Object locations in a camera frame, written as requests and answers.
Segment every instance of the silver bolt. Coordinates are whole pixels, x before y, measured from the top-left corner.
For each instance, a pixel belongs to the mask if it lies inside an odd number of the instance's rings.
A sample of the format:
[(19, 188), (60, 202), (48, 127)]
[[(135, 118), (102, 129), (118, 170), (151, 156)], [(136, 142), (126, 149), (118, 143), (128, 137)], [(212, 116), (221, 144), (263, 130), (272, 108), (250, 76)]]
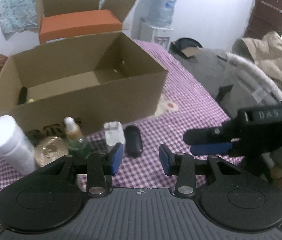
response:
[(189, 186), (182, 186), (178, 188), (178, 192), (181, 194), (191, 194), (193, 192), (193, 188)]
[(92, 187), (89, 189), (89, 192), (94, 195), (100, 195), (105, 192), (105, 189), (102, 187)]

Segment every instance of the brown door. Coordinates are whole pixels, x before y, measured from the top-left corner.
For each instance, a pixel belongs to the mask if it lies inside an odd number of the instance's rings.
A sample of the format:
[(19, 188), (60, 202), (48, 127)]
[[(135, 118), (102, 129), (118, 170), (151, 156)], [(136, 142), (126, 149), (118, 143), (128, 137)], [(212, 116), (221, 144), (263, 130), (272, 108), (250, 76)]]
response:
[(255, 0), (244, 37), (262, 39), (270, 31), (282, 38), (282, 0)]

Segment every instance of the table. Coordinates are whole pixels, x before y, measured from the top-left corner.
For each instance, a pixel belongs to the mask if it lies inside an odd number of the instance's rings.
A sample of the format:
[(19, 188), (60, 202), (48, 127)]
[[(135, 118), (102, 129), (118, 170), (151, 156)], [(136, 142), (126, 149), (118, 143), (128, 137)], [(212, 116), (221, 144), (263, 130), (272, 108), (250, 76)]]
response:
[[(219, 126), (229, 119), (203, 86), (163, 47), (155, 43), (136, 42), (168, 70), (163, 95), (166, 100), (175, 102), (179, 111), (135, 122), (141, 132), (144, 152), (140, 158), (122, 160), (117, 175), (113, 177), (113, 186), (174, 187), (176, 177), (167, 177), (161, 167), (158, 158), (159, 145), (165, 143), (172, 152), (189, 153), (189, 146), (182, 140), (186, 130)], [(92, 141), (92, 148), (105, 151), (103, 132), (92, 134), (88, 138)], [(241, 160), (240, 157), (224, 158), (234, 164)], [(0, 190), (20, 178), (22, 175), (0, 157)], [(78, 185), (82, 189), (86, 187), (85, 181), (86, 176), (80, 175)], [(200, 186), (204, 182), (204, 176), (197, 175), (196, 185)]]

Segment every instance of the black computer mouse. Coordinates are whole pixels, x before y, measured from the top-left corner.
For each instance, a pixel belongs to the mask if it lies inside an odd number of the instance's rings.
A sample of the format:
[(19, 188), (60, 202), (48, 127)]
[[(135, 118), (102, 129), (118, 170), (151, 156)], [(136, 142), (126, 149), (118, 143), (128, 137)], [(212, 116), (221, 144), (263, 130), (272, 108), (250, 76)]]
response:
[(139, 128), (129, 125), (124, 129), (125, 152), (128, 157), (140, 157), (143, 152), (142, 138)]

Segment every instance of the dropper bottle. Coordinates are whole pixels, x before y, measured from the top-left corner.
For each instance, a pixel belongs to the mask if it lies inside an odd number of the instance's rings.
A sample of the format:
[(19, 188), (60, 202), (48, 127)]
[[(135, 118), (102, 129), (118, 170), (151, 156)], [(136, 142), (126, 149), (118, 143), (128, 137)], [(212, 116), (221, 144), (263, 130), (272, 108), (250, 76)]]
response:
[(79, 158), (87, 157), (91, 148), (88, 140), (82, 135), (80, 127), (75, 123), (72, 117), (66, 117), (65, 123), (65, 134), (68, 138), (69, 154), (76, 155)]

